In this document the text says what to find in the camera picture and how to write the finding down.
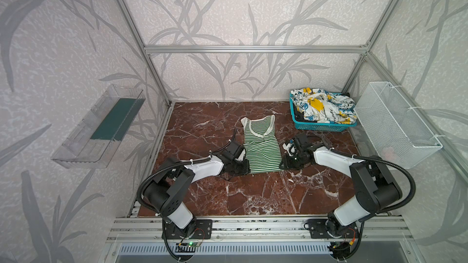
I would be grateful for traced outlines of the green white striped shirt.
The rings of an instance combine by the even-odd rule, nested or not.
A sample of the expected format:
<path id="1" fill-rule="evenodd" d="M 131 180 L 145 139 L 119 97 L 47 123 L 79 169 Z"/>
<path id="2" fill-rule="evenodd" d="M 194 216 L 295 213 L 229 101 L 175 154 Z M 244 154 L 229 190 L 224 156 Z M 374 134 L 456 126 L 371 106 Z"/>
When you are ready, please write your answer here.
<path id="1" fill-rule="evenodd" d="M 275 115 L 252 120 L 241 120 L 244 129 L 244 148 L 250 173 L 262 174 L 281 171 L 282 153 L 275 136 Z"/>

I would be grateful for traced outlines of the white yellow blue printed garment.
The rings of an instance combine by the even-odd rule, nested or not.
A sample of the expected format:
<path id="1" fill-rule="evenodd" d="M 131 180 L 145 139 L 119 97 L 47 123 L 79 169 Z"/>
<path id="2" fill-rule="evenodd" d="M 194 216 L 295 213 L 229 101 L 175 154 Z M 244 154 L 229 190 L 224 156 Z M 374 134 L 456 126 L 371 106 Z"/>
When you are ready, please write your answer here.
<path id="1" fill-rule="evenodd" d="M 291 90 L 290 99 L 301 121 L 352 125 L 358 119 L 355 101 L 340 93 L 306 87 Z"/>

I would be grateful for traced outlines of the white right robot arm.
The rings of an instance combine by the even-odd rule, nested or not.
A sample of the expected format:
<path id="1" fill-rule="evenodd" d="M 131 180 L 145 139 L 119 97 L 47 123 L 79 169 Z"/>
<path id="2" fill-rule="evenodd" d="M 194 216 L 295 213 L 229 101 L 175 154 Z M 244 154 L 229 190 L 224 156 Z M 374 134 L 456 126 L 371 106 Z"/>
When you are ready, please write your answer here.
<path id="1" fill-rule="evenodd" d="M 325 146 L 300 148 L 286 143 L 282 147 L 285 154 L 281 169 L 299 170 L 315 163 L 352 179 L 355 195 L 328 214 L 325 229 L 331 237 L 340 238 L 355 222 L 374 217 L 403 196 L 388 166 L 378 157 L 349 157 Z"/>

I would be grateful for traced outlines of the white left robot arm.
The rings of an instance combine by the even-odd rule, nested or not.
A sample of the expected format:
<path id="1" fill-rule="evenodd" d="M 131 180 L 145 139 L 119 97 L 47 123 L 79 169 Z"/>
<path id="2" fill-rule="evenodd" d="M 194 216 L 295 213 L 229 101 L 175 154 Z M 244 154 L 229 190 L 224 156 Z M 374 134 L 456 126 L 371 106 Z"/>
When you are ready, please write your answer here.
<path id="1" fill-rule="evenodd" d="M 196 218 L 187 208 L 184 198 L 190 186 L 199 180 L 221 174 L 246 175 L 250 173 L 248 159 L 210 155 L 195 160 L 168 158 L 158 171 L 144 179 L 137 189 L 138 202 L 170 222 L 185 236 L 196 229 Z"/>

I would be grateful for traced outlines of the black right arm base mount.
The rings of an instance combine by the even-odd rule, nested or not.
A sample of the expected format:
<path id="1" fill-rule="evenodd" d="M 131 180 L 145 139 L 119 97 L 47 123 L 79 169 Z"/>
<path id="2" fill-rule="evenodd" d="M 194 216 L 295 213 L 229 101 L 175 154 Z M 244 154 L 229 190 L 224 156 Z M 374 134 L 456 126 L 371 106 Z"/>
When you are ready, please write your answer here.
<path id="1" fill-rule="evenodd" d="M 330 219 L 309 219 L 303 224 L 312 239 L 343 239 L 354 241 L 359 235 L 356 224 L 342 226 Z"/>

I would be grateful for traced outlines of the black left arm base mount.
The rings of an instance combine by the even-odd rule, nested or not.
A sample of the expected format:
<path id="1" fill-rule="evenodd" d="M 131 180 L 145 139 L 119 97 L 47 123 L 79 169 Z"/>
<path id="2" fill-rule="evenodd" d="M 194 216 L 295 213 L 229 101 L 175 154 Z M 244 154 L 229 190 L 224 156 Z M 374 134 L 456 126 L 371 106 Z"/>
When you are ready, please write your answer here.
<path id="1" fill-rule="evenodd" d="M 163 230 L 167 239 L 210 239 L 213 220 L 195 219 L 185 228 L 178 228 L 174 223 L 163 221 Z"/>

